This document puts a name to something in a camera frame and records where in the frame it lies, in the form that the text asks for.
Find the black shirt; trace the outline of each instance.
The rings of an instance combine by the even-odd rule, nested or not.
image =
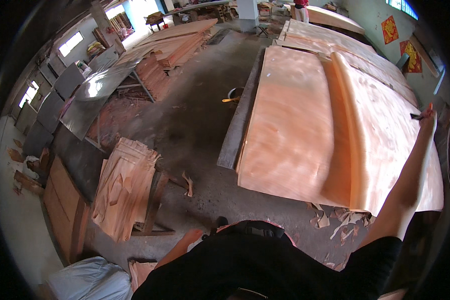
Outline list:
[[[401,243],[380,238],[337,272],[274,237],[211,236],[153,270],[132,299],[227,299],[238,288],[269,299],[376,299]]]

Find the red shirt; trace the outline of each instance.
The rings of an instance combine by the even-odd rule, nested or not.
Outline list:
[[[295,4],[307,6],[309,4],[309,0],[293,0]]]

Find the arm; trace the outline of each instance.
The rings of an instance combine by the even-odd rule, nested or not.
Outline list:
[[[390,190],[361,248],[382,237],[398,237],[403,241],[408,224],[420,203],[429,165],[433,135],[437,128],[437,112],[429,108],[422,113],[420,130],[397,182]]]
[[[162,258],[161,261],[157,263],[155,266],[155,269],[158,267],[161,267],[163,265],[168,264],[169,262],[179,258],[180,256],[187,253],[189,246],[202,236],[204,232],[200,229],[190,229],[181,240],[178,241],[178,243],[173,247],[170,252],[168,252],[165,257]]]

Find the white pants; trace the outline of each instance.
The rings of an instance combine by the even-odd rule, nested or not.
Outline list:
[[[302,21],[302,22],[308,23],[309,18],[308,18],[307,9],[305,7],[300,8],[300,9],[295,7],[295,18],[297,21]]]

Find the person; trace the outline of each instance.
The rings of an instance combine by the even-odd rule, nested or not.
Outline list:
[[[295,19],[297,21],[302,21],[305,23],[309,22],[309,11],[307,6],[309,6],[309,0],[293,0],[295,3]]]
[[[186,233],[132,299],[377,299],[422,194],[437,113],[428,108],[421,116],[400,176],[342,271],[294,247],[283,229],[262,221],[242,221],[213,230],[190,252],[188,246],[202,231]]]

